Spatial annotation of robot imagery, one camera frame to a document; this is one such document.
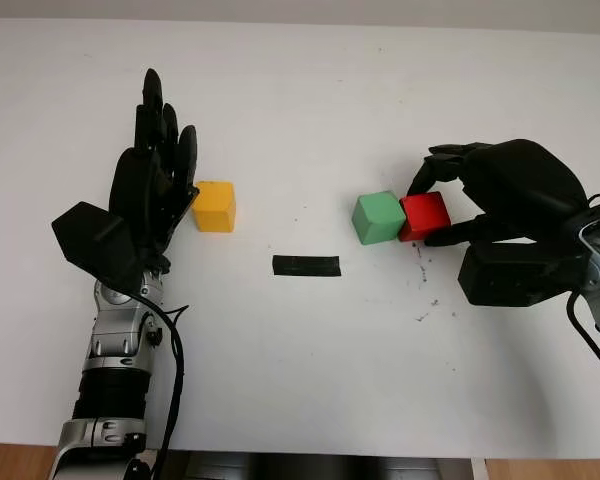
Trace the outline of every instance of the wooden floor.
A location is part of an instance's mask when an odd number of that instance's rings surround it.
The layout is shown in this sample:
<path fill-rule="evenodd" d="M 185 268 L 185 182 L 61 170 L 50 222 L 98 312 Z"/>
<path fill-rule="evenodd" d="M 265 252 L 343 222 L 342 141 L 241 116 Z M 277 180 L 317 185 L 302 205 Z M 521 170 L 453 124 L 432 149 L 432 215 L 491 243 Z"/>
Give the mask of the wooden floor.
<path fill-rule="evenodd" d="M 0 480 L 46 480 L 55 449 L 0 444 Z M 487 460 L 490 480 L 600 480 L 600 460 Z"/>

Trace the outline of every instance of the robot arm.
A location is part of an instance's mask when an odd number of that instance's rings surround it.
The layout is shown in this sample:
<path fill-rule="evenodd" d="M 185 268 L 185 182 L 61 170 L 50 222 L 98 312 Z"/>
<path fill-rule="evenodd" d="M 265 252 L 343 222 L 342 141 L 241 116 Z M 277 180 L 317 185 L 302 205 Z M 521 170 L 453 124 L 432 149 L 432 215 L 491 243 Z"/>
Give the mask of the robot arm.
<path fill-rule="evenodd" d="M 569 318 L 600 358 L 573 315 L 582 295 L 600 331 L 600 205 L 590 206 L 600 195 L 587 199 L 573 172 L 528 140 L 429 150 L 408 194 L 460 179 L 464 193 L 484 211 L 425 242 L 470 243 L 458 276 L 469 302 L 522 307 L 570 291 Z M 506 242 L 523 237 L 533 243 Z"/>
<path fill-rule="evenodd" d="M 180 337 L 158 306 L 162 276 L 170 267 L 164 251 L 198 193 L 192 184 L 196 157 L 194 127 L 185 127 L 178 138 L 175 111 L 163 106 L 160 79 L 149 70 L 134 147 L 118 161 L 109 210 L 81 202 L 52 224 L 67 260 L 97 279 L 98 315 L 80 395 L 62 428 L 50 479 L 160 478 L 184 375 Z M 145 448 L 145 395 L 153 350 L 162 343 L 160 325 L 170 331 L 176 381 L 152 471 L 135 457 Z"/>

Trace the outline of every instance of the yellow cube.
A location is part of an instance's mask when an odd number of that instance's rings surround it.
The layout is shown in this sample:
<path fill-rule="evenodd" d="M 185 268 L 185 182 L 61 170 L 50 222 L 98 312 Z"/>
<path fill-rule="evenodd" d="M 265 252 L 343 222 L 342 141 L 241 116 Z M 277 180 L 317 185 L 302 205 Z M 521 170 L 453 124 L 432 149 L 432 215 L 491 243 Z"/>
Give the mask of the yellow cube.
<path fill-rule="evenodd" d="M 200 193 L 191 206 L 201 232 L 233 232 L 236 197 L 230 182 L 198 182 Z"/>

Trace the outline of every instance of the black mark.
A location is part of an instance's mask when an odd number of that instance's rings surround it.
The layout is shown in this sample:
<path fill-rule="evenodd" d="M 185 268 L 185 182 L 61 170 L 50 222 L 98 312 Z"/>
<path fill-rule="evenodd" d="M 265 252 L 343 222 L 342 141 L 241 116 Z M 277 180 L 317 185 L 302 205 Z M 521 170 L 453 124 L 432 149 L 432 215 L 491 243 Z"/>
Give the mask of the black mark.
<path fill-rule="evenodd" d="M 274 255 L 274 275 L 294 277 L 339 277 L 340 257 L 299 257 L 291 255 Z"/>

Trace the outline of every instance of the red cube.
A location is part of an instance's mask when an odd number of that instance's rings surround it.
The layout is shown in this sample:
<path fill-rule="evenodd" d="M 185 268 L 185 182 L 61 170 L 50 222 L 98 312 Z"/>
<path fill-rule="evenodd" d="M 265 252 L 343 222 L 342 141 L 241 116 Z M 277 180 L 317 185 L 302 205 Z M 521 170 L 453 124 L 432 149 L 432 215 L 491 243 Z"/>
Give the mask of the red cube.
<path fill-rule="evenodd" d="M 451 225 L 440 192 L 409 195 L 400 199 L 400 205 L 407 215 L 407 221 L 398 234 L 401 242 L 424 240 L 436 230 Z"/>

